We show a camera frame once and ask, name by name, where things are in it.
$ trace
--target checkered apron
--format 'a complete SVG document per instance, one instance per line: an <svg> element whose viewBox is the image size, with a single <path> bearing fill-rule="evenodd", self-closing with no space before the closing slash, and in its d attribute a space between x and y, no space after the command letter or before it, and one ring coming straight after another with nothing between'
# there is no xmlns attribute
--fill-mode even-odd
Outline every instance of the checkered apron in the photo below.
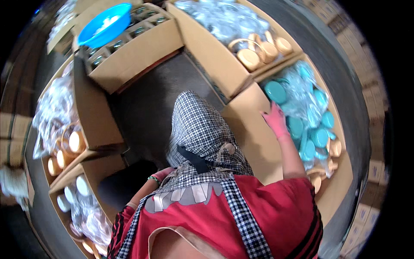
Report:
<svg viewBox="0 0 414 259"><path fill-rule="evenodd" d="M192 163L177 152L177 145L202 158L208 171L197 173ZM197 184L219 182L250 258L273 258L246 201L242 197L234 174L253 175L252 169L220 113L197 94L181 93L172 116L172 134L167 159L178 169L169 174L160 188L144 197L135 212L117 259L126 259L136 233L140 211L148 198L161 192L174 191Z"/></svg>

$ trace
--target hand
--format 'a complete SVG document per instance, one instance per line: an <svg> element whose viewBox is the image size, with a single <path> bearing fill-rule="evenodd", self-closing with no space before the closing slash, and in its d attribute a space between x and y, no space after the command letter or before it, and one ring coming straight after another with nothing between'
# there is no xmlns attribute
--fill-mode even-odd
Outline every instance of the hand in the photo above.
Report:
<svg viewBox="0 0 414 259"><path fill-rule="evenodd" d="M270 114L267 114L264 111L261 111L260 113L263 119L265 119L266 123L269 125L269 127L273 130L278 140L282 136L290 137L290 134L286 127L285 115L282 109L279 107L279 105L272 101Z"/></svg>
<svg viewBox="0 0 414 259"><path fill-rule="evenodd" d="M172 167L167 167L165 169L162 169L161 171L156 172L155 174L151 175L154 176L155 178L157 178L157 180L162 183L162 181L164 180L165 177L167 177L167 175L169 175L172 171L174 171L175 169Z"/></svg>

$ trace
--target bracelet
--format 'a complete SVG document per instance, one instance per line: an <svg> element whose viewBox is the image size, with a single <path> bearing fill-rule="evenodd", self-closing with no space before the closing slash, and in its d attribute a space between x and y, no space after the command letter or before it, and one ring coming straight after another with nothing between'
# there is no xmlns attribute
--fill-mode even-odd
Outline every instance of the bracelet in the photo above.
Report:
<svg viewBox="0 0 414 259"><path fill-rule="evenodd" d="M147 180L150 180L150 179L154 179L158 183L158 186L161 185L161 183L158 181L158 179L155 176L150 176L150 177L148 177Z"/></svg>

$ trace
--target white jar lid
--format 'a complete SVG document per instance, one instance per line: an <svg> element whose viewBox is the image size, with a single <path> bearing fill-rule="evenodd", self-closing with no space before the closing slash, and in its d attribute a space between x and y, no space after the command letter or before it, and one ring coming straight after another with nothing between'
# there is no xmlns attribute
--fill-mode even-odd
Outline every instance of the white jar lid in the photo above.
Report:
<svg viewBox="0 0 414 259"><path fill-rule="evenodd" d="M61 211L68 212L70 211L70 203L67 201L64 194L58 195L58 205Z"/></svg>
<svg viewBox="0 0 414 259"><path fill-rule="evenodd" d="M73 204L76 199L76 186L71 184L65 187L65 197L68 202Z"/></svg>
<svg viewBox="0 0 414 259"><path fill-rule="evenodd" d="M78 178L76 179L76 187L78 189L78 192L83 196L89 196L92 194L91 189L88 186L86 177L83 174L78 176Z"/></svg>

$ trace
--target dark floor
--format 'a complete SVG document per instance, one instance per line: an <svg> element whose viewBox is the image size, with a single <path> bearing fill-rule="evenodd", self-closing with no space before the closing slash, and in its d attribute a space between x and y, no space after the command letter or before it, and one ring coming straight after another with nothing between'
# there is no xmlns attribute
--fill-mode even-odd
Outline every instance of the dark floor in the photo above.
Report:
<svg viewBox="0 0 414 259"><path fill-rule="evenodd" d="M354 180L340 208L324 229L319 250L321 258L337 258L341 240L349 226L355 201L355 191L368 168L368 115L361 86L349 61L338 48L334 35L308 10L291 2L251 0L282 25L309 55L325 80L341 117L347 150L351 159ZM37 75L39 94L64 59L56 54L44 56ZM119 96L109 97L115 117L130 150L127 161L139 157L153 157L166 164L163 150L171 130L174 100L183 90L193 90L217 109L223 104L201 73L183 54L161 64ZM48 186L40 160L32 160L37 132L29 136L26 157L36 192L30 211L39 236L56 258L82 258L60 223L48 197Z"/></svg>

